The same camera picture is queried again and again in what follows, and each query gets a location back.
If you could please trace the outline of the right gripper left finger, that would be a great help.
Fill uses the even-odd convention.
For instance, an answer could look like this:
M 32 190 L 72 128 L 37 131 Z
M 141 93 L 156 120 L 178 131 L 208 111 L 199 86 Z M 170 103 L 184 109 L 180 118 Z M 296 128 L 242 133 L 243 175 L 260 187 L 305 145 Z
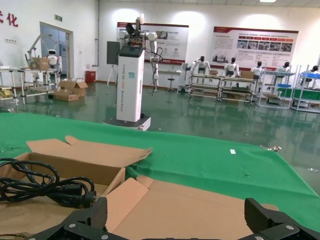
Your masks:
M 30 236 L 29 240 L 106 240 L 108 203 L 100 197 L 89 208 L 73 211 L 60 224 Z

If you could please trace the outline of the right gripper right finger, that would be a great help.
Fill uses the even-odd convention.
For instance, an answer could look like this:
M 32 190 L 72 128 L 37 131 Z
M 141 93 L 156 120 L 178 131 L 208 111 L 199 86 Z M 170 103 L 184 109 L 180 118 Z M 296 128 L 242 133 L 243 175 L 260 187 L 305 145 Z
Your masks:
M 245 240 L 318 240 L 320 233 L 284 212 L 267 209 L 253 198 L 244 201 L 244 219 L 252 231 Z

